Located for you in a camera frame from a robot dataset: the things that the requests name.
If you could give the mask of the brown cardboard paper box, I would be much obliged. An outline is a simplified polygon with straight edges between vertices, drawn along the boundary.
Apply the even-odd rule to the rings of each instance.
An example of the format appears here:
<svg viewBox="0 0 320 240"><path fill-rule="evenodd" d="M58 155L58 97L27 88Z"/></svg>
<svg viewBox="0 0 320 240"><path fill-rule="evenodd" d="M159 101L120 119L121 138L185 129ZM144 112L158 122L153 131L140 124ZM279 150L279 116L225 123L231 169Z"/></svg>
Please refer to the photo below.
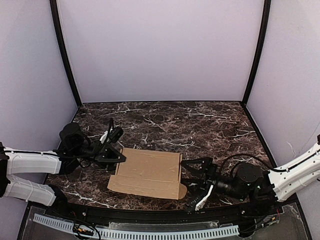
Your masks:
<svg viewBox="0 0 320 240"><path fill-rule="evenodd" d="M181 183L181 153L133 148L123 148L121 153L126 160L118 163L110 176L110 191L169 200L186 196L187 187Z"/></svg>

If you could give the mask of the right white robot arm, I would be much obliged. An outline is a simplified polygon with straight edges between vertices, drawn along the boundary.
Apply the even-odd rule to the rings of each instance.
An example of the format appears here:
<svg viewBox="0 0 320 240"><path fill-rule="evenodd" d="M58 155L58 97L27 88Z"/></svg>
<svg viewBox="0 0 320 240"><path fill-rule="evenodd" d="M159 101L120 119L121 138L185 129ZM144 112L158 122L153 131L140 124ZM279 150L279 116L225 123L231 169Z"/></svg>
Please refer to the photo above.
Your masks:
<svg viewBox="0 0 320 240"><path fill-rule="evenodd" d="M254 204L284 202L320 179L319 142L285 165L272 168L264 162L266 170L263 170L258 165L238 162L228 175L224 175L225 164L233 158L235 155L227 157L221 165L215 164L211 157L181 162L181 166L195 177L186 182L197 186L193 199L187 204L191 210L202 209L212 193L239 201L249 199Z"/></svg>

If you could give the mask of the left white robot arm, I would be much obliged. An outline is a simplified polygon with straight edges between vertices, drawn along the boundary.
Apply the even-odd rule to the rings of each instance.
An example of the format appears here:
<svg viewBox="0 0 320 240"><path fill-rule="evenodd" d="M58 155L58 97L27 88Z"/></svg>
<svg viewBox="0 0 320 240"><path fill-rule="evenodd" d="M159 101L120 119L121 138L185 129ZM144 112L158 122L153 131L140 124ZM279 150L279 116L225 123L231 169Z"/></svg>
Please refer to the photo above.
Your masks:
<svg viewBox="0 0 320 240"><path fill-rule="evenodd" d="M0 147L0 195L44 206L66 203L64 193L54 185L44 185L18 177L18 174L45 173L68 175L76 168L87 168L92 163L102 169L113 170L126 157L113 147L124 130L109 121L107 131L99 140L91 142L76 122L67 124L59 133L58 149L52 151L17 150Z"/></svg>

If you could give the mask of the black front rail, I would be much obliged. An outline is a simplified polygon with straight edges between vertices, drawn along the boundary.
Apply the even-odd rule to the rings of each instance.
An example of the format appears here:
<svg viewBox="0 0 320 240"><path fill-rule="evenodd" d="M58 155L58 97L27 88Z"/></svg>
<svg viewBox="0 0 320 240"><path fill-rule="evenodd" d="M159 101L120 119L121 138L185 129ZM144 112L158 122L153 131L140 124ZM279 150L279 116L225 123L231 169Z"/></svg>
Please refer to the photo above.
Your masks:
<svg viewBox="0 0 320 240"><path fill-rule="evenodd" d="M263 222L273 216L278 220L284 212L278 203L252 204L247 199L238 201L214 193L199 211L192 211L187 205L192 199L191 193L180 200L116 193L106 188L84 192L64 189L62 193L66 195L67 202L61 201L57 206L49 207L46 213L93 226L109 226L111 222L162 225L214 221L239 225L240 231L251 234Z"/></svg>

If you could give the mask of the right black frame post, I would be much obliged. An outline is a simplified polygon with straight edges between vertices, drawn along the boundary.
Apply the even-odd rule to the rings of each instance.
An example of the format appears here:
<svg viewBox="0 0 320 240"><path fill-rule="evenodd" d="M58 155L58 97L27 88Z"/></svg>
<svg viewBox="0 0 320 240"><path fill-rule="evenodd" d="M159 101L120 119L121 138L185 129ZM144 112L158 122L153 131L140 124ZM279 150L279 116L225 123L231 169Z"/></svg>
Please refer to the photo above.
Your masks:
<svg viewBox="0 0 320 240"><path fill-rule="evenodd" d="M259 28L259 34L258 34L258 39L257 39L257 44L255 48L255 53L252 61L252 66L250 69L247 85L244 91L244 95L242 98L242 105L247 106L252 88L254 85L254 81L256 78L256 74L258 71L263 47L264 47L264 42L265 42L265 37L266 37L266 32L268 28L268 22L269 22L269 16L270 16L270 10L271 10L271 0L265 0L263 2L263 10L262 10L262 16L261 16L261 23L260 23L260 28Z"/></svg>

